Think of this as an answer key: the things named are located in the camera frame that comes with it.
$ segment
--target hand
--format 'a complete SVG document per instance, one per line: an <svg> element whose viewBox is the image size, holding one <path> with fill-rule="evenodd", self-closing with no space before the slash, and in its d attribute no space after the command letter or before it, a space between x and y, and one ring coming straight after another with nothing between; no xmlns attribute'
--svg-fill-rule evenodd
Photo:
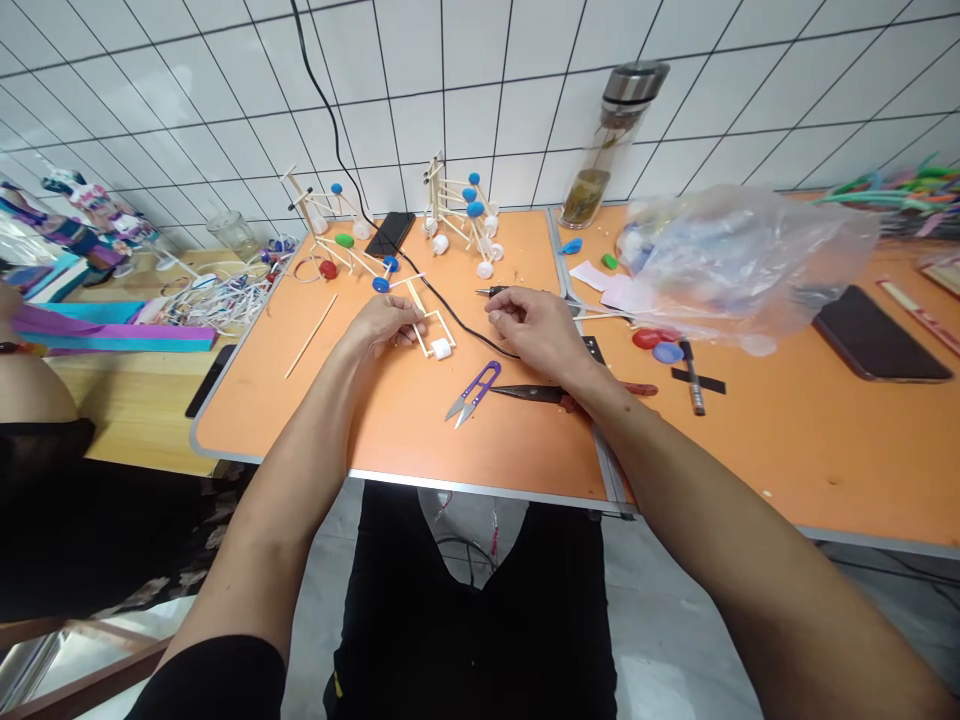
<svg viewBox="0 0 960 720"><path fill-rule="evenodd" d="M567 304L553 293L513 286L490 298L484 310L527 365L561 385L565 378L596 364Z"/></svg>
<svg viewBox="0 0 960 720"><path fill-rule="evenodd" d="M356 343L378 358L391 345L411 345L417 341L413 326L420 334L426 328L423 314L410 300L396 295L377 295L363 306L344 333L344 341Z"/></svg>

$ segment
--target scissors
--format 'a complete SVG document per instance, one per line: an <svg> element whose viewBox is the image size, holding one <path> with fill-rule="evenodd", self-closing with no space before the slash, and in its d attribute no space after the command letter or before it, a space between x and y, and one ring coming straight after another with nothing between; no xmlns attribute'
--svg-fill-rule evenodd
<svg viewBox="0 0 960 720"><path fill-rule="evenodd" d="M632 395L639 395L640 397L653 397L659 392L656 385L638 385L625 382L620 384ZM553 403L567 412L573 412L580 407L580 404L559 385L501 385L490 389L500 395L515 397L520 400Z"/></svg>
<svg viewBox="0 0 960 720"><path fill-rule="evenodd" d="M490 376L489 380L482 380L483 376L486 375L487 370L493 370L493 375ZM456 430L463 424L463 421L470 417L470 413L473 412L473 409L480 403L483 399L483 396L487 394L487 390L490 389L490 386L493 385L493 381L497 379L497 376L500 375L500 363L496 360L491 360L487 363L486 367L480 371L480 374L474 379L472 383L467 385L467 389L463 391L463 394L457 398L457 401L453 404L453 407L450 408L450 412L447 413L447 416L444 418L444 422L452 418L457 412L460 413L460 417L457 419L457 424L453 426L453 429ZM467 396L473 392L473 389L479 387L480 392L477 393L477 396L469 404L467 403Z"/></svg>

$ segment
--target plastic bag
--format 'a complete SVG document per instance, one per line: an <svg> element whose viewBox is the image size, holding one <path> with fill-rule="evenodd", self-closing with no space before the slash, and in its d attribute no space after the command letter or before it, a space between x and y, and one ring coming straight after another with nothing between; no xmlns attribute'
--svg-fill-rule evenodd
<svg viewBox="0 0 960 720"><path fill-rule="evenodd" d="M633 206L617 241L639 323L764 355L806 327L866 266L871 214L717 185Z"/></svg>

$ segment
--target metal lid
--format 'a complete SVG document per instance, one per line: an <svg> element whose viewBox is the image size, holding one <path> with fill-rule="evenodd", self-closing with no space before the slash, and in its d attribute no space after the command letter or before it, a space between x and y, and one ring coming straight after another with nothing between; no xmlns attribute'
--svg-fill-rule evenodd
<svg viewBox="0 0 960 720"><path fill-rule="evenodd" d="M605 102L638 105L653 100L670 72L667 63L641 60L618 65L610 72L603 91Z"/></svg>

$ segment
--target smartphone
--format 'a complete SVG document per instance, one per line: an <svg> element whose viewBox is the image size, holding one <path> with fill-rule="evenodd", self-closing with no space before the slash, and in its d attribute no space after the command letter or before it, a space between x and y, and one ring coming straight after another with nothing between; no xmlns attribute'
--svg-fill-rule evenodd
<svg viewBox="0 0 960 720"><path fill-rule="evenodd" d="M217 378L220 377L220 373L223 372L223 369L227 366L227 361L236 349L236 345L224 345L220 348L220 352L217 353L217 359L213 361L213 365L210 366L207 376L203 379L203 382L200 383L197 394L194 395L193 400L190 401L190 407L187 408L186 412L187 417L196 417L197 413L200 412L203 401L207 399L207 395L213 390L214 383L217 382Z"/></svg>
<svg viewBox="0 0 960 720"><path fill-rule="evenodd" d="M949 368L856 285L825 306L813 326L864 380L937 383L953 379Z"/></svg>
<svg viewBox="0 0 960 720"><path fill-rule="evenodd" d="M367 245L367 254L382 258L387 255L396 255L403 245L404 238L413 225L414 213L388 213L380 223L380 229Z"/></svg>

